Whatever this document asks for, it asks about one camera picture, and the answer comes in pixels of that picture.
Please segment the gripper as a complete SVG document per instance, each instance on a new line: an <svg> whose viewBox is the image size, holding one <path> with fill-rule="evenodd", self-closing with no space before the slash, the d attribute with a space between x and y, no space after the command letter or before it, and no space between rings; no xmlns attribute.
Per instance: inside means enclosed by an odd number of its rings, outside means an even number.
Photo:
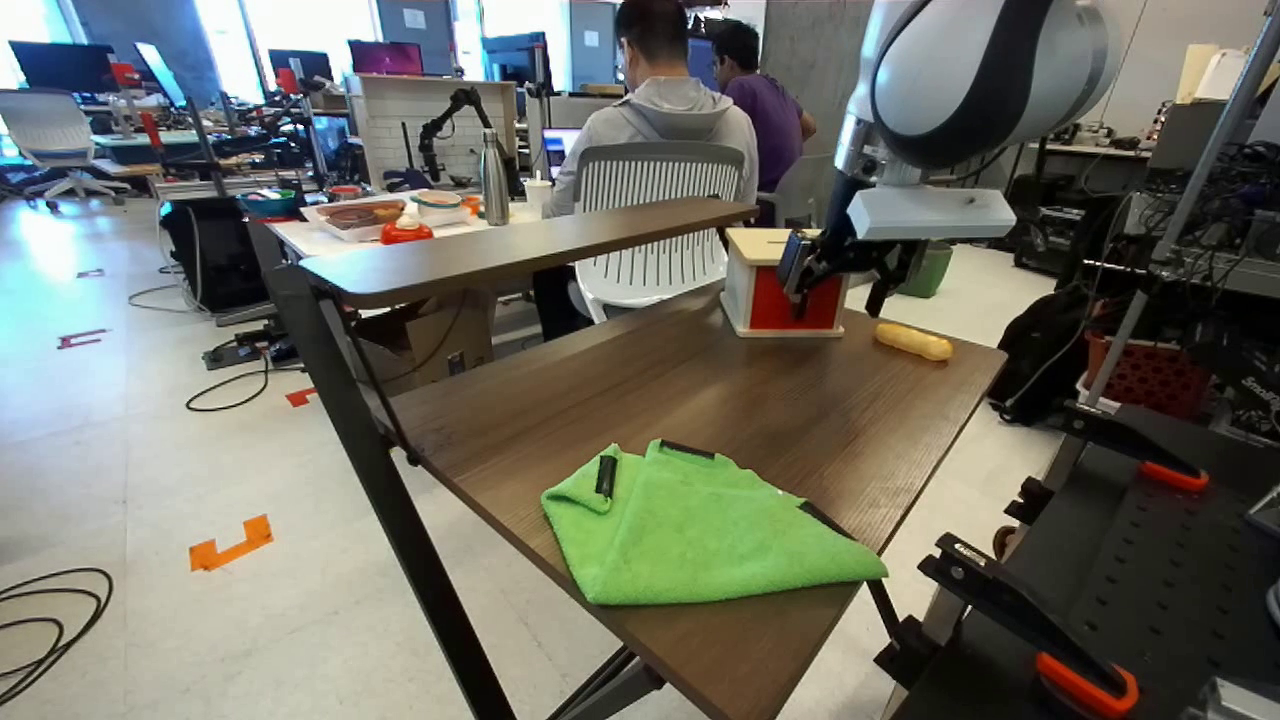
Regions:
<svg viewBox="0 0 1280 720"><path fill-rule="evenodd" d="M872 318L879 318L886 300L918 274L920 256L928 247L927 240L859 238L849 206L859 192L870 187L872 183L859 176L836 176L826 205L823 231L790 231L778 263L778 282L794 320L806 315L810 293L836 272L876 274L864 306Z"/></svg>

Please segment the red drawer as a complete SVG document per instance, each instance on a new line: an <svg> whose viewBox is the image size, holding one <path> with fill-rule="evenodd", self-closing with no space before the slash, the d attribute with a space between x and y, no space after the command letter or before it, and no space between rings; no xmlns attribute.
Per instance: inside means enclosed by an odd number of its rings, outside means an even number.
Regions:
<svg viewBox="0 0 1280 720"><path fill-rule="evenodd" d="M765 334L832 336L842 334L841 325L847 293L847 277L832 275L809 296L806 315L796 322L790 302L776 275L774 266L753 269L751 302L748 328Z"/></svg>

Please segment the green bin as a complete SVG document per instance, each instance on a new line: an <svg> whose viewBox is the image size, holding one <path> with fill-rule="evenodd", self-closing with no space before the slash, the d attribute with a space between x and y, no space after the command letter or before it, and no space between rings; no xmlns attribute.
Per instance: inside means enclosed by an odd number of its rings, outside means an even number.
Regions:
<svg viewBox="0 0 1280 720"><path fill-rule="evenodd" d="M936 240L925 243L910 268L909 275L897 287L896 295L914 299L933 299L948 272L954 246Z"/></svg>

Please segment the yellow oblong toy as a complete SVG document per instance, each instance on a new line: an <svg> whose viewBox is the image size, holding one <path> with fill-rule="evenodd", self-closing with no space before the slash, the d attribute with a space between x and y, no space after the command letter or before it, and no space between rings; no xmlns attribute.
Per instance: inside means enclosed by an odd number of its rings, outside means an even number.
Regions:
<svg viewBox="0 0 1280 720"><path fill-rule="evenodd" d="M933 363L946 363L954 356L954 346L950 340L910 325L881 323L876 328L874 337L884 346Z"/></svg>

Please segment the white slatted chair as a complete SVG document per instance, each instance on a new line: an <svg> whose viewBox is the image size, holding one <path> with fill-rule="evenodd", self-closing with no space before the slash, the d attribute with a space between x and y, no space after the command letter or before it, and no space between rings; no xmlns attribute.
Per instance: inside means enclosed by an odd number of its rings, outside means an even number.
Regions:
<svg viewBox="0 0 1280 720"><path fill-rule="evenodd" d="M576 165L575 208L600 211L686 197L733 200L744 164L742 151L719 143L591 146ZM570 297L599 324L611 309L631 311L722 281L726 268L719 232L698 231L575 263Z"/></svg>

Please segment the black backpack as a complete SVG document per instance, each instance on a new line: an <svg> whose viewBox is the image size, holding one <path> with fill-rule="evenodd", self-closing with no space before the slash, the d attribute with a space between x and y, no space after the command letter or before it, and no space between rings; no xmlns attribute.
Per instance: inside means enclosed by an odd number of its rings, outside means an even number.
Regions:
<svg viewBox="0 0 1280 720"><path fill-rule="evenodd" d="M1033 427L1062 406L1087 365L1083 340L1092 300L1080 284L1037 299L1005 329L1006 354L987 398L1007 424Z"/></svg>

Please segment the green microfibre cloth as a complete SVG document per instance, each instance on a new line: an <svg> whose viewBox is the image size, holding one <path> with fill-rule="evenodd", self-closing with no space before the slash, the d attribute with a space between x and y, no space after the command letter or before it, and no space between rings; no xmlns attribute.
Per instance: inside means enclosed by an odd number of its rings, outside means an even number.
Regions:
<svg viewBox="0 0 1280 720"><path fill-rule="evenodd" d="M618 459L613 498L596 457ZM667 439L612 445L541 495L582 597L595 606L713 603L879 582L887 566L810 500L730 457Z"/></svg>

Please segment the steel bottle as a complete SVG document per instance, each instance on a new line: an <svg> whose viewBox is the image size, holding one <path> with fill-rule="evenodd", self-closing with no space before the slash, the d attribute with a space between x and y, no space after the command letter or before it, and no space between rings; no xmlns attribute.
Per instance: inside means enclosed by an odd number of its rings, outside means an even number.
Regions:
<svg viewBox="0 0 1280 720"><path fill-rule="evenodd" d="M489 225L507 225L509 223L509 186L506 152L494 128L483 129L480 170L486 223Z"/></svg>

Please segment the white bowl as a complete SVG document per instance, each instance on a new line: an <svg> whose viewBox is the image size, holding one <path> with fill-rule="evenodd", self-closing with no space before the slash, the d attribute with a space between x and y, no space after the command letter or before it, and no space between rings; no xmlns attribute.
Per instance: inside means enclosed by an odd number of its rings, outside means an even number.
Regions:
<svg viewBox="0 0 1280 720"><path fill-rule="evenodd" d="M413 205L417 218L425 225L454 225L466 223L471 217L465 199L443 190L420 190L407 200Z"/></svg>

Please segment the cardboard box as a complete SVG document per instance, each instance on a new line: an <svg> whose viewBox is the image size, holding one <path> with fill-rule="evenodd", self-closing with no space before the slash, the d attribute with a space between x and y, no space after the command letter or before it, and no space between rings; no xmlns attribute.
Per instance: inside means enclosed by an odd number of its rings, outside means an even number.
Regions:
<svg viewBox="0 0 1280 720"><path fill-rule="evenodd" d="M390 397L471 372L495 360L497 297L462 290L399 305L353 323L367 359L355 374L369 383L371 369Z"/></svg>

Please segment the white tiled board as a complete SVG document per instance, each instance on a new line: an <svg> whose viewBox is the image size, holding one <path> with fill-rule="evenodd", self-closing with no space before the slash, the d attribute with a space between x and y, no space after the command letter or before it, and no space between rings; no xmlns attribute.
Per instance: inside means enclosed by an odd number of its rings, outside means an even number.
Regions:
<svg viewBox="0 0 1280 720"><path fill-rule="evenodd" d="M387 187L385 173L411 168L445 190L457 190L456 179L479 186L484 124L471 106L444 120L429 158L420 150L422 127L445 114L457 91L475 92L508 156L517 159L526 147L521 143L517 86L511 82L361 73L347 76L346 86L353 135L364 145L367 176L378 190Z"/></svg>

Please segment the tray with bowls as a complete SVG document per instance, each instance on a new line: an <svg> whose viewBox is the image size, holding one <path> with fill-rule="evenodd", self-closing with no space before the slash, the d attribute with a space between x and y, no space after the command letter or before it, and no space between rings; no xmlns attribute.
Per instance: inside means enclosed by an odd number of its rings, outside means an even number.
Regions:
<svg viewBox="0 0 1280 720"><path fill-rule="evenodd" d="M347 243L379 242L384 227L404 214L403 199L361 199L302 208L302 217Z"/></svg>

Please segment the monitor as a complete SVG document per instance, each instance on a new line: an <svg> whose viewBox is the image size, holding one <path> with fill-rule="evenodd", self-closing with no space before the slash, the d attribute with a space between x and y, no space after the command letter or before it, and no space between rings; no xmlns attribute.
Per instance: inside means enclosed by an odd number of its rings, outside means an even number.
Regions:
<svg viewBox="0 0 1280 720"><path fill-rule="evenodd" d="M424 76L421 47L401 41L347 41L356 74Z"/></svg>
<svg viewBox="0 0 1280 720"><path fill-rule="evenodd" d="M114 94L119 83L113 72L114 49L100 44L41 44L10 40L28 88L60 90L68 94Z"/></svg>
<svg viewBox="0 0 1280 720"><path fill-rule="evenodd" d="M289 70L294 73L294 77L301 82L302 79L323 79L326 82L333 82L335 76L332 68L330 58L326 53L310 51L310 50L291 50L291 49L269 49L268 59L274 76L279 76L283 70Z"/></svg>

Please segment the black bag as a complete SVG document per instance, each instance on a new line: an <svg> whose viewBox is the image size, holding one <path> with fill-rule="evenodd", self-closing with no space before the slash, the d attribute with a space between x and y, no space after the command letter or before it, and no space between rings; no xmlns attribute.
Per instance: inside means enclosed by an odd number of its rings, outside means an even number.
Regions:
<svg viewBox="0 0 1280 720"><path fill-rule="evenodd" d="M159 227L173 245L188 288L212 314L265 304L268 288L241 206L233 199L169 201Z"/></svg>

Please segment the white office chair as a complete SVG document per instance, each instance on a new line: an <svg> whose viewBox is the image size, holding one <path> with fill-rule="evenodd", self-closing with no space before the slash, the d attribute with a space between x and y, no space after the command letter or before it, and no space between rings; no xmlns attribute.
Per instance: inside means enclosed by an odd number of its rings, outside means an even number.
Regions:
<svg viewBox="0 0 1280 720"><path fill-rule="evenodd" d="M87 115L65 92L40 88L0 88L0 120L22 156L38 169L63 177L32 188L45 208L58 214L58 199L73 193L87 199L100 193L122 206L131 192L127 183L93 176L97 150Z"/></svg>

